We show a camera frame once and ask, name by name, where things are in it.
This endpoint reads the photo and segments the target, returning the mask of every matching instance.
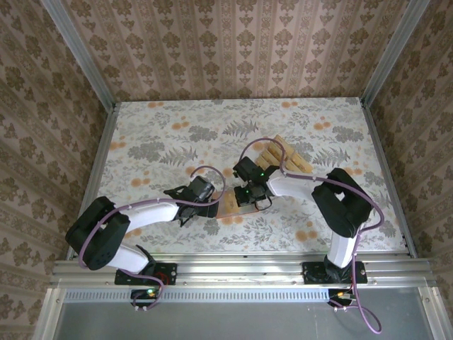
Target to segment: table surface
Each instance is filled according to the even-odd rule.
[[[314,167],[314,174],[344,168],[379,204],[384,226],[364,234],[361,251],[405,251],[398,219],[358,98],[247,99],[122,103],[99,196],[118,205],[163,197],[189,183],[201,164],[223,172],[227,186],[241,180],[231,168],[242,149],[277,134]],[[247,155],[255,159],[264,144]],[[208,178],[218,190],[221,180]],[[379,219],[375,211],[368,225]],[[327,251],[331,230],[310,200],[276,198],[270,209],[222,220],[195,217],[183,227],[162,222],[136,229],[126,244],[156,253]]]

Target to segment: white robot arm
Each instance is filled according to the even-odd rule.
[[[285,176],[280,171],[274,171],[267,182],[270,192],[274,196],[291,196],[312,200],[311,193],[314,190],[314,182],[302,181],[297,178]],[[327,259],[339,268],[345,268],[352,259],[352,251],[357,235],[354,237],[342,237],[332,231],[331,248]]]
[[[126,233],[145,225],[173,221],[178,210],[179,207],[176,203],[155,203],[128,210],[124,212],[124,215],[128,216],[130,220]],[[148,262],[147,255],[137,247],[132,248],[121,244],[116,255],[106,266],[125,269],[131,273],[140,273]]]
[[[141,273],[155,261],[140,246],[132,248],[122,244],[125,234],[156,222],[179,220],[182,226],[196,215],[215,217],[218,203],[211,201],[213,192],[214,186],[197,176],[189,186],[164,191],[166,197],[121,208],[102,196],[90,204],[65,238],[93,271],[111,266],[133,274]],[[95,230],[101,223],[103,228]]]
[[[256,205],[273,196],[314,200],[332,229],[331,248],[324,259],[326,272],[335,282],[349,275],[357,233],[368,220],[372,206],[351,190],[345,190],[345,187],[351,188],[366,195],[346,171],[336,168],[327,175],[328,181],[342,185],[339,186],[334,183],[319,185],[315,181],[307,181],[311,176],[291,171],[282,173],[278,166],[270,166],[264,171],[248,157],[242,158],[233,169],[235,176],[246,182],[245,186],[234,189],[239,206]]]

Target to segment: purple cable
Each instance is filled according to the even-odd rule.
[[[199,166],[198,168],[196,168],[190,174],[190,177],[192,177],[198,170],[204,169],[204,168],[216,171],[220,175],[220,177],[222,178],[223,188],[222,188],[222,192],[220,193],[220,196],[217,199],[212,200],[211,202],[208,202],[208,203],[195,203],[195,202],[189,202],[189,201],[186,201],[186,200],[174,200],[172,198],[154,198],[154,199],[151,199],[151,200],[143,200],[141,202],[136,202],[136,203],[132,203],[132,204],[128,204],[128,205],[123,205],[122,207],[118,207],[116,209],[113,209],[107,215],[102,217],[101,220],[99,220],[99,222],[96,224],[96,226],[93,228],[93,230],[91,230],[90,234],[86,238],[86,240],[85,240],[84,244],[82,245],[82,248],[80,249],[80,252],[79,252],[79,266],[82,267],[82,268],[87,268],[86,264],[84,263],[84,254],[85,254],[86,248],[88,247],[89,243],[91,242],[91,240],[93,239],[95,233],[99,230],[101,225],[103,225],[104,222],[106,220],[108,220],[108,218],[110,216],[112,216],[113,214],[115,214],[115,213],[118,213],[118,212],[123,211],[123,210],[129,210],[129,209],[132,209],[132,208],[135,208],[135,207],[139,207],[141,205],[147,205],[147,204],[153,204],[153,203],[182,203],[182,204],[192,205],[192,206],[195,206],[195,207],[208,207],[210,205],[214,205],[217,202],[219,202],[220,199],[223,197],[223,195],[225,193],[225,188],[227,187],[227,183],[225,181],[225,177],[224,177],[224,175],[222,175],[222,173],[219,170],[217,170],[216,168],[214,168],[213,166],[210,166],[210,165],[202,165],[202,166]],[[151,309],[153,306],[155,306],[155,304],[160,300],[160,298],[162,296],[162,293],[164,291],[164,283],[161,280],[159,280],[158,278],[155,278],[153,276],[134,274],[134,273],[131,273],[131,272],[125,270],[125,269],[121,269],[121,271],[126,273],[129,276],[132,276],[132,277],[135,277],[135,278],[144,278],[144,279],[147,279],[147,280],[153,280],[153,281],[156,281],[159,284],[159,286],[161,288],[160,289],[160,293],[159,293],[157,299],[149,306],[149,309]]]
[[[324,178],[324,177],[316,177],[316,176],[307,176],[307,175],[299,175],[299,174],[289,174],[289,173],[287,173],[283,169],[283,161],[285,160],[285,148],[283,147],[282,143],[278,142],[277,140],[274,140],[273,138],[267,138],[267,137],[258,138],[257,140],[254,140],[254,141],[248,143],[248,145],[242,151],[239,160],[241,160],[243,158],[244,154],[246,153],[246,150],[252,144],[254,144],[256,142],[259,142],[261,140],[269,140],[271,142],[274,142],[282,150],[282,157],[280,158],[280,171],[286,177],[290,177],[290,178],[294,178],[294,179],[306,179],[307,181],[320,181],[320,182],[326,182],[326,183],[334,184],[336,186],[341,186],[342,188],[345,188],[345,189],[351,191],[352,193],[358,195],[359,197],[363,198],[364,200],[366,200],[377,211],[377,213],[379,214],[378,223],[376,223],[375,225],[372,225],[371,227],[363,228],[363,229],[359,230],[359,232],[357,233],[357,239],[355,240],[354,249],[352,251],[352,263],[351,263],[351,265],[352,265],[352,291],[354,292],[356,300],[357,300],[357,306],[352,306],[352,307],[358,308],[358,310],[360,311],[360,314],[362,315],[363,321],[368,326],[368,328],[369,328],[369,330],[371,332],[373,332],[375,334],[381,334],[382,326],[381,326],[381,322],[379,321],[379,319],[370,310],[368,310],[365,307],[362,307],[362,304],[360,303],[359,293],[357,291],[357,280],[356,280],[356,277],[355,277],[355,257],[356,257],[356,254],[357,254],[357,247],[359,245],[360,237],[361,237],[363,232],[367,232],[369,230],[373,230],[373,229],[379,228],[381,225],[384,224],[385,216],[384,216],[384,213],[382,212],[381,208],[367,194],[363,193],[360,190],[357,190],[356,188],[353,188],[352,186],[349,186],[348,184],[344,184],[344,183],[341,183],[341,182],[338,182],[338,181],[334,181],[333,179]],[[373,318],[376,319],[377,324],[379,325],[379,329],[373,328],[373,326],[369,323],[368,319],[365,317],[364,310],[368,311],[373,316]]]
[[[333,303],[334,305],[336,305],[338,308],[346,308],[346,310],[351,310],[351,309],[359,309],[359,306],[358,305],[349,305],[349,306],[343,306],[341,305],[340,303],[336,302],[335,300],[329,300],[329,302]],[[368,308],[366,307],[362,307],[363,310],[365,310],[366,312],[368,312],[372,317],[373,319],[376,320],[376,323],[379,327],[378,329],[378,333],[377,334],[381,334],[382,332],[382,325],[381,325],[381,322],[379,321],[378,317],[375,315],[375,313],[373,313],[371,310],[369,310]]]

